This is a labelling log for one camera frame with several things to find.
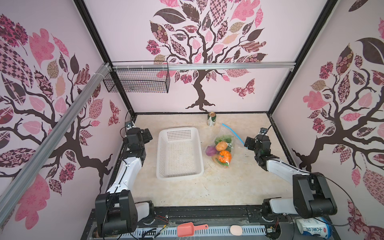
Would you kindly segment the clear zip top bag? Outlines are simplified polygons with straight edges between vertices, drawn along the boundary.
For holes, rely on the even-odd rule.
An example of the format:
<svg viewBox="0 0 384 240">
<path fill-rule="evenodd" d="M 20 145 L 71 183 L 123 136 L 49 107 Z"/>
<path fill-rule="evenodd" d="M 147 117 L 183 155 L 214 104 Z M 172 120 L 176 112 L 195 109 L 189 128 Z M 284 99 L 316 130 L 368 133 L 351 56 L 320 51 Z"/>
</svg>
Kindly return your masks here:
<svg viewBox="0 0 384 240">
<path fill-rule="evenodd" d="M 221 124 L 219 132 L 215 135 L 205 149 L 205 155 L 222 168 L 230 168 L 236 154 L 244 146 L 244 141 L 228 125 Z"/>
</svg>

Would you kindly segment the orange pumpkin toy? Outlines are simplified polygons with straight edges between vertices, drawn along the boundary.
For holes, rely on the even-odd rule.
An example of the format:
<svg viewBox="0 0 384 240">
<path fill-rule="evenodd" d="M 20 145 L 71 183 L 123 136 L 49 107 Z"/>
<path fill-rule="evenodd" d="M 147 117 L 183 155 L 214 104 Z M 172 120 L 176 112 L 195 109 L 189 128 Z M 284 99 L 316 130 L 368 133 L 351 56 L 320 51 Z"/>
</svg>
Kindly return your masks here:
<svg viewBox="0 0 384 240">
<path fill-rule="evenodd" d="M 231 152 L 223 150 L 219 152 L 219 162 L 222 164 L 229 164 L 232 160 Z"/>
</svg>

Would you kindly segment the yellow potato toy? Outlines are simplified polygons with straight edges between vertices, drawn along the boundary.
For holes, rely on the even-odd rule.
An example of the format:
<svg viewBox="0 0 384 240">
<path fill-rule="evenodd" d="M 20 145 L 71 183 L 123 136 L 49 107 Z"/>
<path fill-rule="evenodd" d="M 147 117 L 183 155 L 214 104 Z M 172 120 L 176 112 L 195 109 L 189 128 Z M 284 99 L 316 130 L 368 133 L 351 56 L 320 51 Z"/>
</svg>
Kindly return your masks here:
<svg viewBox="0 0 384 240">
<path fill-rule="evenodd" d="M 218 152 L 225 151 L 228 148 L 229 144 L 225 141 L 221 141 L 216 144 L 216 150 Z"/>
</svg>

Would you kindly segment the white plastic perforated basket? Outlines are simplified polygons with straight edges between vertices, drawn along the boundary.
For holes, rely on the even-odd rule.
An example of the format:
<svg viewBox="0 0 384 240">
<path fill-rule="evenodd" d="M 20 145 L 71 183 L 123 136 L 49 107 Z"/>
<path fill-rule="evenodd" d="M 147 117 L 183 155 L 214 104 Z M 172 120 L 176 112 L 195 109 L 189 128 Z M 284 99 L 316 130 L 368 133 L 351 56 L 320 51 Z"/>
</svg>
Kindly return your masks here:
<svg viewBox="0 0 384 240">
<path fill-rule="evenodd" d="M 199 131 L 194 127 L 162 130 L 157 151 L 157 179 L 179 181 L 202 176 L 204 162 Z"/>
</svg>

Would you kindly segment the purple onion toy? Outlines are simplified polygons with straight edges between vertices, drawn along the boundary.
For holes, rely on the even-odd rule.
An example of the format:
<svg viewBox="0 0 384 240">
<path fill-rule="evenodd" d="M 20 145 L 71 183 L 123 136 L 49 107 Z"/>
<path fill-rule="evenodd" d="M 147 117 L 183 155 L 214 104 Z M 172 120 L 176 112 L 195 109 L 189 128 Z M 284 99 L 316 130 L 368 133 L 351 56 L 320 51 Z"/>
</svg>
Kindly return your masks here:
<svg viewBox="0 0 384 240">
<path fill-rule="evenodd" d="M 208 146 L 205 153 L 208 157 L 212 157 L 216 155 L 218 151 L 216 150 L 215 146 Z"/>
</svg>

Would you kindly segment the green lettuce toy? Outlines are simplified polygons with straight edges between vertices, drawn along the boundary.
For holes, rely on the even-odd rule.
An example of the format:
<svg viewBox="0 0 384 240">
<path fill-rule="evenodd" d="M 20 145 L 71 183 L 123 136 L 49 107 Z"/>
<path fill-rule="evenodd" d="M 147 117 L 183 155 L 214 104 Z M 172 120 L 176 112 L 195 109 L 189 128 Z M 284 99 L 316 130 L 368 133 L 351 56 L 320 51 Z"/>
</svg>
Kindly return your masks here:
<svg viewBox="0 0 384 240">
<path fill-rule="evenodd" d="M 217 138 L 215 138 L 215 146 L 217 143 L 225 141 L 229 144 L 227 149 L 232 149 L 234 147 L 234 137 L 231 135 L 222 135 Z"/>
</svg>

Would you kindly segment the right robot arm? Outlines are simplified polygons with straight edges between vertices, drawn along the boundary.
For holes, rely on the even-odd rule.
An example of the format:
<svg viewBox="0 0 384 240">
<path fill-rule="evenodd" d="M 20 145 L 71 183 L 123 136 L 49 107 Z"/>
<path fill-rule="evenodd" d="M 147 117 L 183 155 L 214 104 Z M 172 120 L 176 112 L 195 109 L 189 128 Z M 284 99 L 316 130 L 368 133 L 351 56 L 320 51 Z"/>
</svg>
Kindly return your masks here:
<svg viewBox="0 0 384 240">
<path fill-rule="evenodd" d="M 247 137 L 244 147 L 255 154 L 264 171 L 275 174 L 293 187 L 292 198 L 265 199 L 262 216 L 298 215 L 303 219 L 335 215 L 338 211 L 327 179 L 320 173 L 302 171 L 271 154 L 271 141 L 266 134 Z"/>
</svg>

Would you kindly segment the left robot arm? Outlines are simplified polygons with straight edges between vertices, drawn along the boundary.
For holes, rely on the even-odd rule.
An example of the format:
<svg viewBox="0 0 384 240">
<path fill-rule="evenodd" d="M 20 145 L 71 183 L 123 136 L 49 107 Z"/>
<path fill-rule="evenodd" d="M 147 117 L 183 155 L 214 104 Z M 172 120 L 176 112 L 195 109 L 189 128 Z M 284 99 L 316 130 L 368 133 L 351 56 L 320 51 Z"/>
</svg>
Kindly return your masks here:
<svg viewBox="0 0 384 240">
<path fill-rule="evenodd" d="M 95 200 L 98 235 L 109 236 L 133 233 L 139 221 L 155 219 L 152 201 L 135 203 L 132 188 L 146 158 L 145 144 L 153 139 L 149 129 L 132 127 L 126 130 L 124 148 L 117 176 L 104 194 Z"/>
</svg>

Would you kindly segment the green beverage can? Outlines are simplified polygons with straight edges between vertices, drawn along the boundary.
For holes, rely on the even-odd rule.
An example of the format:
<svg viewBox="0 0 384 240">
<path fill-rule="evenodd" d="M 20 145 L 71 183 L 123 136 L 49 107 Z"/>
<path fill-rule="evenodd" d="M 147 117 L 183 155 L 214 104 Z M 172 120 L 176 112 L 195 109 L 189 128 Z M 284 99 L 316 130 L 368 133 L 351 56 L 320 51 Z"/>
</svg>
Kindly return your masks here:
<svg viewBox="0 0 384 240">
<path fill-rule="evenodd" d="M 208 113 L 207 125 L 209 127 L 213 127 L 216 124 L 216 117 L 217 115 L 215 112 Z"/>
</svg>

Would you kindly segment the beige oval sponge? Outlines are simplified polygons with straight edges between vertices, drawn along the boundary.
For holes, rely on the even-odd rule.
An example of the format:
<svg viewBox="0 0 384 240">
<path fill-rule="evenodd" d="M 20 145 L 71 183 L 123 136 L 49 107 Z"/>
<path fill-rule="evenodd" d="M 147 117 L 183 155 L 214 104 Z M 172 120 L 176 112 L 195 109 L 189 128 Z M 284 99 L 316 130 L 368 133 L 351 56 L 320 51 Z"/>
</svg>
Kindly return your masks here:
<svg viewBox="0 0 384 240">
<path fill-rule="evenodd" d="M 243 228 L 238 225 L 230 226 L 230 233 L 233 236 L 241 236 L 243 234 Z"/>
</svg>

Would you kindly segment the pink plastic scoop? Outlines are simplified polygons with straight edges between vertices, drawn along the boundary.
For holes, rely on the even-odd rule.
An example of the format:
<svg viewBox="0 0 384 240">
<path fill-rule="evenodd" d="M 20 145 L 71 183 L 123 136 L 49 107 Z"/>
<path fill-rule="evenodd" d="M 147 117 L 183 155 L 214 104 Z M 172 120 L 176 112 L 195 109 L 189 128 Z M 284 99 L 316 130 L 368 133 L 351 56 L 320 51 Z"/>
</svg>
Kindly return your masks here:
<svg viewBox="0 0 384 240">
<path fill-rule="evenodd" d="M 191 237 L 195 234 L 195 231 L 207 230 L 208 228 L 209 226 L 207 224 L 195 226 L 192 222 L 184 223 L 177 227 L 177 235 L 179 238 Z"/>
</svg>

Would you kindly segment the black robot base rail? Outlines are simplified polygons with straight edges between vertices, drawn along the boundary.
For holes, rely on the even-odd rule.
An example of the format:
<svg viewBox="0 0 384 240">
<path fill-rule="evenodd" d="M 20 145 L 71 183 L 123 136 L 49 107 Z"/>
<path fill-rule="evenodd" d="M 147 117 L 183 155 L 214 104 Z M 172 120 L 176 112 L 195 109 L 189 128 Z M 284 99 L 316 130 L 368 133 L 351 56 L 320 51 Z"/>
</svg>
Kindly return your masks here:
<svg viewBox="0 0 384 240">
<path fill-rule="evenodd" d="M 139 221 L 133 233 L 109 236 L 98 235 L 95 209 L 91 211 L 82 240 L 177 240 L 177 227 L 184 223 L 195 226 L 207 224 L 207 230 L 195 231 L 192 240 L 312 240 L 297 227 L 297 215 L 262 216 L 262 205 L 155 207 L 155 219 Z M 233 236 L 230 226 L 243 228 L 241 236 Z"/>
</svg>

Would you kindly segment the aluminium rail left wall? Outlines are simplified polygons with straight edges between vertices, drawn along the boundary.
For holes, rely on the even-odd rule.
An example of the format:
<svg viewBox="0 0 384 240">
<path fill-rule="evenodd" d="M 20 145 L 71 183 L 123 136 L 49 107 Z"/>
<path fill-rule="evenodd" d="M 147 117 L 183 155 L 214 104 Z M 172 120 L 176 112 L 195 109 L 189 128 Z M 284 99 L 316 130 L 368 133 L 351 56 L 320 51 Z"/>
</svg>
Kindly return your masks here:
<svg viewBox="0 0 384 240">
<path fill-rule="evenodd" d="M 86 105 L 88 99 L 93 94 L 94 90 L 102 82 L 110 70 L 111 64 L 103 63 L 92 75 L 91 82 L 86 84 L 81 94 L 74 100 L 55 127 L 53 127 L 52 132 L 37 148 L 32 158 L 26 163 L 20 173 L 14 178 L 5 192 L 1 195 L 1 224 L 3 224 L 11 214 L 20 198 L 26 192 L 27 188 L 31 185 L 32 181 L 42 169 L 45 162 L 49 159 L 55 147 L 59 144 L 67 130 L 70 128 L 72 122 L 75 121 L 81 109 Z"/>
</svg>

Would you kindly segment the aluminium rail wall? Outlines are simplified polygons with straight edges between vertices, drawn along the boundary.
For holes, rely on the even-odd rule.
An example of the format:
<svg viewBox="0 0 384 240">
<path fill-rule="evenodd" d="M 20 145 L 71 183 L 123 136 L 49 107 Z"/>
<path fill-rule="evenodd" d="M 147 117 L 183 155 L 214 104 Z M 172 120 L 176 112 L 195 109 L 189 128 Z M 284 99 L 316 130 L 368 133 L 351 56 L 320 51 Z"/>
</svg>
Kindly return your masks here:
<svg viewBox="0 0 384 240">
<path fill-rule="evenodd" d="M 226 64 L 159 64 L 159 65 L 117 65 L 114 70 L 155 70 L 155 71 L 184 71 L 184 70 L 229 70 L 229 69 L 293 69 L 294 62 L 259 62 L 259 63 L 226 63 Z"/>
<path fill-rule="evenodd" d="M 86 105 L 88 99 L 93 94 L 94 90 L 102 82 L 110 70 L 111 64 L 103 63 L 92 75 L 91 82 L 86 84 L 81 94 L 74 100 L 55 127 L 53 127 L 52 132 L 37 148 L 32 158 L 26 163 L 20 173 L 14 178 L 5 192 L 1 195 L 1 224 L 3 224 L 11 214 L 20 198 L 26 192 L 27 188 L 31 185 L 32 181 L 42 169 L 45 162 L 49 159 L 55 147 L 59 144 L 67 130 L 70 128 L 72 122 L 75 121 L 81 109 Z"/>
</svg>

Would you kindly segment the aluminium rail back wall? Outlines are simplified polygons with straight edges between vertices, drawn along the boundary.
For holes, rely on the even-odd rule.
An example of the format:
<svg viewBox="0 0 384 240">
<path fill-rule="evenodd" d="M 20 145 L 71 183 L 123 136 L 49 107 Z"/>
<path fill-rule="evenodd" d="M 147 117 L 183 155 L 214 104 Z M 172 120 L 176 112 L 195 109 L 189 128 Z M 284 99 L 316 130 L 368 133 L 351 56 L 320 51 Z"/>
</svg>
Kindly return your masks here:
<svg viewBox="0 0 384 240">
<path fill-rule="evenodd" d="M 229 69 L 293 69 L 294 62 L 259 62 L 259 63 L 226 63 L 226 64 L 159 64 L 159 65 L 117 65 L 114 70 L 155 70 L 155 71 L 184 71 L 184 70 L 229 70 Z"/>
</svg>

